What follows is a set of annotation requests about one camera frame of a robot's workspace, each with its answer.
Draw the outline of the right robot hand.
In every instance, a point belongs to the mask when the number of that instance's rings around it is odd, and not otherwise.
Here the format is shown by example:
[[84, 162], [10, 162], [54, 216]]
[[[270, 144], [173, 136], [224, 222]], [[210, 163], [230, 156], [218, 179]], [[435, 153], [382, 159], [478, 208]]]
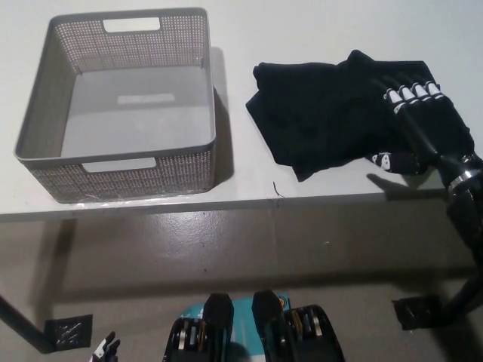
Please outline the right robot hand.
[[482, 176], [482, 159], [451, 99], [434, 80], [399, 73], [371, 80], [388, 109], [385, 121], [404, 150], [385, 149], [367, 159], [386, 172], [418, 175], [436, 169], [443, 185]]

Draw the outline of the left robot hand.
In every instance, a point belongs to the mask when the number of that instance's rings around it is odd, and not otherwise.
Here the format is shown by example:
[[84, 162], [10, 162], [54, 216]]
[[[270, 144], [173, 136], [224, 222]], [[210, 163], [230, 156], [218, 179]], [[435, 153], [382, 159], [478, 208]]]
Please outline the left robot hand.
[[118, 362], [118, 348], [121, 341], [116, 338], [114, 331], [102, 340], [92, 353], [89, 362]]

